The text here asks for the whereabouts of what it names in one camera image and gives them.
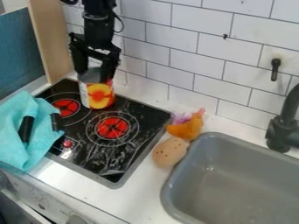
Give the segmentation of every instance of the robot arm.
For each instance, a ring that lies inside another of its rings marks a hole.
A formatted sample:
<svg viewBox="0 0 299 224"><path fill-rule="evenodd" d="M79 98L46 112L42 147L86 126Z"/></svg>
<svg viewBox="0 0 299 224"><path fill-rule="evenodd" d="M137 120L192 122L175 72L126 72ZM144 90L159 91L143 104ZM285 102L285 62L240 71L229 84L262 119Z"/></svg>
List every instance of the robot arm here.
<svg viewBox="0 0 299 224"><path fill-rule="evenodd" d="M66 4L76 4L78 0L61 0ZM83 75L88 70L88 58L101 60L99 81L113 79L119 64L121 49L112 44L115 33L115 0L82 0L84 4L84 35L70 33L70 50L76 72ZM108 54L95 51L109 51Z"/></svg>

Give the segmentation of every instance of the can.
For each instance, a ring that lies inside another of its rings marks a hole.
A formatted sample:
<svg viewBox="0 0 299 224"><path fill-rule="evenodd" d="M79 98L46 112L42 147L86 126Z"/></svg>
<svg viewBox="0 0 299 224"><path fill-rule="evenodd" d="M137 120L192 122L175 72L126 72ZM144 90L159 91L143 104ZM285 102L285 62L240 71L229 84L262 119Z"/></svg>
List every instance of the can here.
<svg viewBox="0 0 299 224"><path fill-rule="evenodd" d="M101 80L100 68L90 68L78 76L80 98L84 107L104 109L115 103L113 80Z"/></svg>

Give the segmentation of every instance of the black knob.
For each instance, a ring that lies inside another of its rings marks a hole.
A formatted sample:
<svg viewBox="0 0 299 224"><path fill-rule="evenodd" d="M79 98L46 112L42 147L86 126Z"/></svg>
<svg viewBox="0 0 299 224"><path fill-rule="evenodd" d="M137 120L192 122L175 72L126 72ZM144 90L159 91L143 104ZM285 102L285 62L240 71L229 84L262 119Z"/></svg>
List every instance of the black knob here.
<svg viewBox="0 0 299 224"><path fill-rule="evenodd" d="M277 81L278 68L281 64L282 64L282 61L280 59L273 59L271 61L271 65L272 65L271 81Z"/></svg>

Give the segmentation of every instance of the blue panel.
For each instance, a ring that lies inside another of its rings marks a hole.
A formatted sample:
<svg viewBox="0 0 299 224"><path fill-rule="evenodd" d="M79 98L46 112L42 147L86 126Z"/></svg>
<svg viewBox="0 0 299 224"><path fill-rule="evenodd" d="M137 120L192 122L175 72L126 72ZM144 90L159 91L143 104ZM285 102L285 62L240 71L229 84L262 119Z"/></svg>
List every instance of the blue panel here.
<svg viewBox="0 0 299 224"><path fill-rule="evenodd" d="M45 75L27 8L0 16L0 99Z"/></svg>

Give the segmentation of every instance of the plush chicken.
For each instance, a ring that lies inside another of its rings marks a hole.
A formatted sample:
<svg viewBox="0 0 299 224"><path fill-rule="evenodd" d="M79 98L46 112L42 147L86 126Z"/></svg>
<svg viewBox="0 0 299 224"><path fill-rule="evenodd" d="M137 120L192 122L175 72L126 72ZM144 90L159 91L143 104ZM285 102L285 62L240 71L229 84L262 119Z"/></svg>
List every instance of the plush chicken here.
<svg viewBox="0 0 299 224"><path fill-rule="evenodd" d="M205 110L202 108L191 116L174 115L173 124L167 126L168 132L173 137L160 143L153 150L152 157L156 166L171 168L186 155L189 146L186 141L192 141L200 135L204 126L204 113Z"/></svg>
<svg viewBox="0 0 299 224"><path fill-rule="evenodd" d="M180 137L187 141L192 141L201 133L204 126L203 115L205 110L202 108L199 112L194 113L188 122L172 124L167 126L167 131L174 137Z"/></svg>

